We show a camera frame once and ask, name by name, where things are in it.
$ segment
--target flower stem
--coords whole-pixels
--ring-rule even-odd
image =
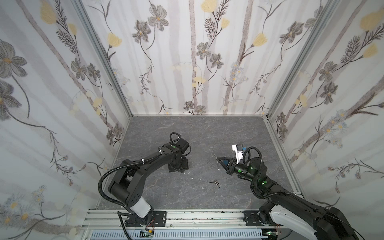
[[[212,75],[212,77],[210,77],[210,78],[208,79],[208,81],[209,81],[209,80],[211,80],[211,78],[213,78],[213,77],[214,77],[214,75],[217,73],[217,70],[218,70],[218,66],[217,66],[217,68],[216,68],[216,71],[215,71],[215,73]]]
[[[101,84],[101,80],[100,80],[100,77],[99,77],[99,76],[98,76],[98,78],[99,78],[100,87],[101,87],[101,96],[103,96],[103,86],[102,86],[102,84]]]
[[[152,42],[152,44],[147,48],[147,50],[150,48],[150,47],[152,47],[152,45],[153,45],[153,43],[155,42],[155,37],[156,37],[156,26],[154,27],[154,30],[153,30],[153,42]]]
[[[20,83],[16,80],[16,78],[13,76],[13,74],[11,75],[12,78],[14,79],[14,81],[17,83],[17,85],[19,85],[19,87],[21,88],[21,90],[23,91],[24,93],[24,96],[26,98],[26,102],[28,103],[28,115],[27,115],[27,118],[29,118],[29,113],[30,113],[30,105],[29,105],[29,99],[24,91],[24,88],[20,85]]]
[[[325,82],[325,80],[323,81],[323,83],[320,85],[319,89],[316,92],[315,103],[317,103],[317,94],[319,94],[320,88],[324,84],[324,82]]]
[[[212,73],[211,70],[210,70],[209,67],[208,67],[208,58],[205,58],[205,65],[207,66],[208,71],[209,71],[210,73]]]
[[[299,39],[299,41],[297,41],[294,45],[290,46],[289,48],[285,49],[284,51],[294,47],[296,44],[298,44],[300,42],[301,39],[303,39],[304,35],[308,32],[309,28],[305,31],[305,33],[301,36],[301,38]]]
[[[148,56],[148,54],[144,51],[143,46],[141,45],[141,39],[140,39],[140,47],[141,47],[141,49],[143,50],[144,54],[149,58],[149,60],[150,60],[151,63],[152,63],[152,59],[151,59],[151,58]]]

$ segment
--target gray table surface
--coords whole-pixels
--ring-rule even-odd
[[[292,191],[262,117],[133,117],[114,166],[125,159],[137,160],[169,142],[178,132],[192,147],[185,174],[168,172],[165,165],[146,180],[143,197],[155,209],[249,209],[265,200],[250,191],[250,182],[230,176],[217,164],[216,156],[234,157],[233,144],[260,149],[269,178]],[[217,180],[220,188],[209,183]],[[119,209],[101,200],[98,209]]]

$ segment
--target metal extrusion profile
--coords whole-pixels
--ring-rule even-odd
[[[166,211],[165,227],[155,227],[158,235],[153,239],[259,239],[262,232],[274,230],[275,226],[247,227],[244,211],[257,209],[199,209],[199,210],[156,210]],[[115,236],[107,239],[125,239],[117,211],[89,210],[80,229],[77,240],[102,240],[101,236]],[[141,228],[126,228],[129,235],[139,237]]]

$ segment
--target aluminum frame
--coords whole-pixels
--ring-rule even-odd
[[[91,23],[91,20],[89,19],[89,16],[84,8],[83,3],[81,2],[81,0],[71,0],[71,2],[75,8],[75,11],[78,17],[80,18],[81,23],[83,24],[86,30],[86,33],[89,39],[91,40],[91,43],[93,45],[93,48],[95,49],[96,54],[99,56],[99,59],[103,63],[103,67],[111,80],[111,84],[113,85],[113,88],[116,90],[116,94],[121,104],[123,105],[125,113],[128,115],[129,118],[133,117],[133,113],[129,108],[127,101],[125,100],[125,96],[120,88],[119,82],[115,74],[113,73],[112,66],[108,60],[105,49],[101,44],[95,29],[93,28],[93,25]]]

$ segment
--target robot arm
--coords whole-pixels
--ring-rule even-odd
[[[310,240],[358,240],[340,210],[334,207],[328,210],[284,189],[266,175],[267,167],[260,151],[257,149],[259,157],[251,159],[249,150],[243,154],[245,158],[248,153],[245,164],[236,157],[217,157],[216,160],[227,174],[236,173],[237,177],[250,181],[251,191],[257,198],[268,200],[259,208],[257,217],[262,224],[284,225]]]
[[[172,135],[178,135],[178,138],[172,140]],[[149,225],[153,219],[153,207],[149,205],[142,197],[146,178],[158,168],[168,164],[169,172],[184,172],[188,169],[188,160],[185,154],[188,148],[192,149],[189,143],[181,138],[178,133],[172,132],[169,136],[170,142],[159,147],[159,151],[153,153],[141,160],[124,160],[119,167],[111,169],[105,173],[99,181],[99,193],[106,200],[119,204],[127,211],[133,211],[129,224]],[[103,180],[112,172],[114,175],[108,191],[117,198],[118,201],[106,196],[102,190]]]

